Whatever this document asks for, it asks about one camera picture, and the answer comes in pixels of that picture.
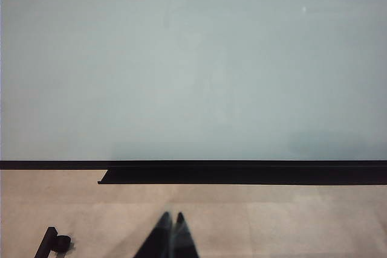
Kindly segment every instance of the white board surface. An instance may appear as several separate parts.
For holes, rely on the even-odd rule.
[[[387,0],[2,0],[2,159],[386,159]]]

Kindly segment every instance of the beige tile floor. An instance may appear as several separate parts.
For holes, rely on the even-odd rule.
[[[132,257],[165,210],[202,258],[387,255],[386,186],[98,185],[104,172],[2,170],[1,257],[33,257],[49,226],[72,237],[65,257]]]

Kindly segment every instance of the whiteboard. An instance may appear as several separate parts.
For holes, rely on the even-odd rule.
[[[387,158],[386,0],[2,0],[5,160]]]

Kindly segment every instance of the black stand leg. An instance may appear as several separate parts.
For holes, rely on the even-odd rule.
[[[47,258],[51,250],[58,253],[67,252],[70,247],[70,237],[58,236],[57,234],[58,232],[54,227],[47,228],[35,258]]]

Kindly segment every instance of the black object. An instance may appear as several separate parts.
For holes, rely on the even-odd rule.
[[[48,227],[44,234],[39,249],[37,249],[35,258],[47,258],[51,250],[64,253],[70,247],[71,238],[69,236],[57,236],[58,232],[54,227]]]
[[[111,168],[99,184],[387,184],[387,163],[374,161],[133,162]]]
[[[194,240],[182,213],[172,226],[171,214],[165,212],[156,223],[134,258],[199,258]]]

